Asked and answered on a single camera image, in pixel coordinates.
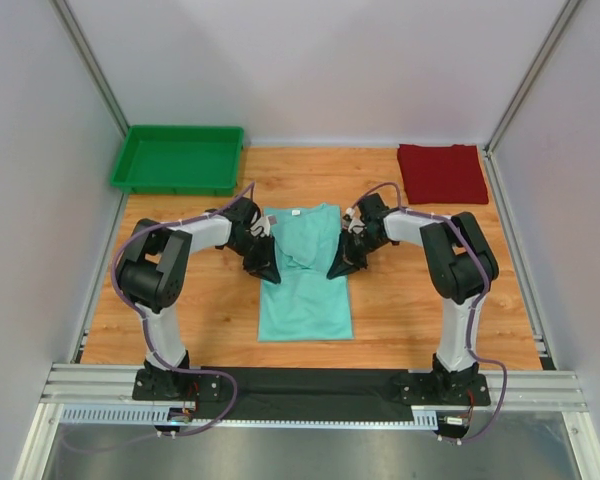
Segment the teal t shirt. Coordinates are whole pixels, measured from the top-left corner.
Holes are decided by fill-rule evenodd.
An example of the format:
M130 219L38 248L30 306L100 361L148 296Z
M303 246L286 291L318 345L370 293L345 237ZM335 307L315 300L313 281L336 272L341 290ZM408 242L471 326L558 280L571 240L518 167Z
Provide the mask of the teal t shirt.
M281 282L260 287L260 342L341 341L354 338L345 277L328 279L340 235L340 208L265 209Z

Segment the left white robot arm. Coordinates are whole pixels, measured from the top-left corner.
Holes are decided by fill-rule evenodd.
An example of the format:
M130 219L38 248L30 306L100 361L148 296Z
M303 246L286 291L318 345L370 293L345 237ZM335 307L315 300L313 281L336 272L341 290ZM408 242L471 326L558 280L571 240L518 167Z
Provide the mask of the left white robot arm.
M249 207L245 213L208 212L181 222L141 219L116 252L112 286L139 317L146 362L161 370L154 385L166 400L179 401L190 389L176 308L190 256L227 248L242 258L249 275L276 285L281 275L274 245L268 221L259 208Z

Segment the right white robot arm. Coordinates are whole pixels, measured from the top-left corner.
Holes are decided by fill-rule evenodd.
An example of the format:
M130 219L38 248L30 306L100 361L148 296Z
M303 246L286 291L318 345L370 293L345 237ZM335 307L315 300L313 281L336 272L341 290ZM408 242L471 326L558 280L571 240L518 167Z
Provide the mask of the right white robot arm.
M423 249L429 277L443 299L435 360L444 369L432 375L430 390L438 401L450 404L466 392L461 371L480 361L472 348L474 326L499 266L474 214L445 216L394 208L359 217L346 214L327 278L365 269L368 254L401 242Z

